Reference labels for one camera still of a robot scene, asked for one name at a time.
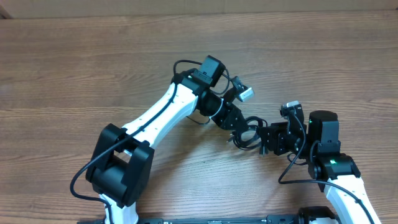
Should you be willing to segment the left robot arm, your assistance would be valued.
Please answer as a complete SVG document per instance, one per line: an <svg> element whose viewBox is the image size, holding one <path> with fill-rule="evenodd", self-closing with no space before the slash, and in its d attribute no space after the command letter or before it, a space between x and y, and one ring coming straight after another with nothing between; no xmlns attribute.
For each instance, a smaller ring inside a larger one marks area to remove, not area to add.
<svg viewBox="0 0 398 224"><path fill-rule="evenodd" d="M182 72L174 72L164 96L140 117L119 128L107 125L101 132L85 178L104 203L103 223L137 223L136 201L145 189L157 145L182 119L195 110L225 130L248 128L241 110L233 105L252 97L251 87L238 77L228 78L221 93L212 88L229 77L225 65L207 56Z"/></svg>

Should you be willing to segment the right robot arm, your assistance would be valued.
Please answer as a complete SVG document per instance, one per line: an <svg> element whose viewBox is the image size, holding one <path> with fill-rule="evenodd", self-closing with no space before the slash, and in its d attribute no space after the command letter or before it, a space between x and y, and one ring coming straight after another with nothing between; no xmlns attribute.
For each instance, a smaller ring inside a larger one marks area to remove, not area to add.
<svg viewBox="0 0 398 224"><path fill-rule="evenodd" d="M304 123L301 105L280 109L285 120L257 130L266 152L290 153L294 158L281 173L280 184L317 184L332 208L300 208L289 218L291 223L379 223L367 196L364 181L353 158L341 152L338 115L317 110ZM284 177L297 160L308 167L309 179L286 180Z"/></svg>

